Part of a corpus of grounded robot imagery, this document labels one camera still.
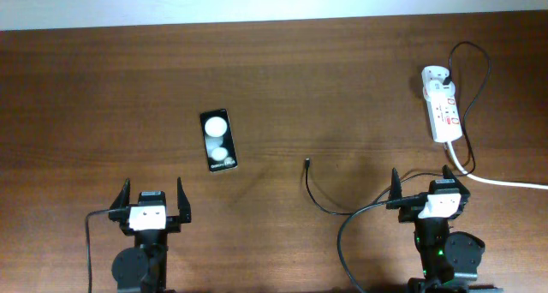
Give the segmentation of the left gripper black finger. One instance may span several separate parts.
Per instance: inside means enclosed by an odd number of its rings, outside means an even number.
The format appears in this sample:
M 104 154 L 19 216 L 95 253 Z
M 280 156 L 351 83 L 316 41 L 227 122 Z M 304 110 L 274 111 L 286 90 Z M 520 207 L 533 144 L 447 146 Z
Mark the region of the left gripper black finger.
M 182 180 L 177 178 L 177 208 L 179 210 L 179 218 L 191 218 L 191 206 L 184 192 Z
M 122 190 L 110 205 L 110 210 L 123 210 L 129 207 L 130 179 L 127 178 L 122 185 Z

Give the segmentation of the black smartphone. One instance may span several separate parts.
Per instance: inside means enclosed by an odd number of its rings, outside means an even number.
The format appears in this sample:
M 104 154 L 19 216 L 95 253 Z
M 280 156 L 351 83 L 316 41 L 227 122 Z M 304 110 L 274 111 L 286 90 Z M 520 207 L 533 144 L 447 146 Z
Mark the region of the black smartphone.
M 207 168 L 211 173 L 232 170 L 238 166 L 234 139 L 226 109 L 200 113 Z

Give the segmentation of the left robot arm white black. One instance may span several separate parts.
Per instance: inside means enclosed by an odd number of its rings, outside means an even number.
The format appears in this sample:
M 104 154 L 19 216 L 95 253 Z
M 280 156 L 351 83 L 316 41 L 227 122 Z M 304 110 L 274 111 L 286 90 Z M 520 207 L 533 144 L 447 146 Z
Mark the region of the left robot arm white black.
M 183 224 L 192 221 L 189 200 L 182 181 L 176 181 L 176 215 L 167 214 L 166 195 L 163 191 L 139 194 L 135 204 L 130 202 L 130 181 L 110 205 L 109 220 L 117 222 L 125 236 L 134 239 L 134 245 L 122 250 L 112 262 L 111 272 L 118 292 L 168 292 L 167 258 L 168 235 L 179 233 Z

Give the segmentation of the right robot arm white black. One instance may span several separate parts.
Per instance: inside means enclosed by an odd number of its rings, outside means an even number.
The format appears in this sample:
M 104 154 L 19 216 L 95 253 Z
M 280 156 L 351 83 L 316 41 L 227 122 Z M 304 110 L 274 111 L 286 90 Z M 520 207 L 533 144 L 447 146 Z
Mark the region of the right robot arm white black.
M 420 254 L 422 278 L 411 278 L 407 292 L 469 292 L 478 278 L 485 243 L 467 232 L 450 230 L 470 197 L 469 190 L 448 166 L 443 177 L 429 189 L 412 196 L 402 195 L 397 170 L 391 173 L 388 209 L 396 209 L 400 223 L 414 224 L 414 245 Z

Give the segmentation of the white power strip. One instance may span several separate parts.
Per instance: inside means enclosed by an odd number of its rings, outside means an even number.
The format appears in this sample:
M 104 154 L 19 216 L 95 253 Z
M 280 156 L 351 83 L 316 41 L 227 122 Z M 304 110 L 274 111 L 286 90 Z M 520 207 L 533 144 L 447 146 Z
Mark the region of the white power strip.
M 423 87 L 432 138 L 437 143 L 447 143 L 463 136 L 461 120 L 455 98 L 455 85 L 443 86 L 439 81 L 430 81 Z

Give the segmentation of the white USB wall charger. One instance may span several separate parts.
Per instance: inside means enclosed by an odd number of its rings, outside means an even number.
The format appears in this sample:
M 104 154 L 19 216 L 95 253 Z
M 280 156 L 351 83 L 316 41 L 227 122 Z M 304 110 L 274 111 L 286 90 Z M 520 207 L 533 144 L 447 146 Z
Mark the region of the white USB wall charger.
M 446 93 L 454 94 L 455 85 L 452 81 L 448 81 L 450 72 L 442 66 L 427 66 L 423 68 L 421 77 L 423 86 L 428 93 Z

